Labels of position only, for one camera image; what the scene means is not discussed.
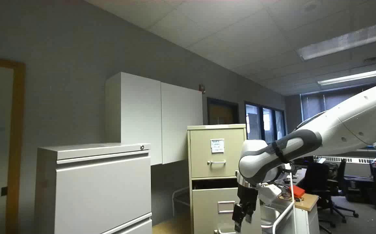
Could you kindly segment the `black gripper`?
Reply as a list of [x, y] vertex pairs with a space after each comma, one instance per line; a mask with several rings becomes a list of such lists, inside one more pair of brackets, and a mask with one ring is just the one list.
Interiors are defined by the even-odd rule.
[[252, 215], [256, 209], [257, 190], [255, 188], [238, 187], [239, 202], [234, 205], [231, 219], [234, 220], [234, 229], [242, 228], [243, 215]]

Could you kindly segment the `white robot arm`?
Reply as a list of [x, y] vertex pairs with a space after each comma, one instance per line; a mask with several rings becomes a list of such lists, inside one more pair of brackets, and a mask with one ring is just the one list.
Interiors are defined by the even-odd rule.
[[271, 142], [244, 140], [235, 171], [239, 201], [231, 219], [236, 234], [252, 222], [256, 198], [273, 202], [281, 189], [273, 184], [273, 167], [304, 155], [340, 154], [376, 142], [376, 85], [317, 112]]

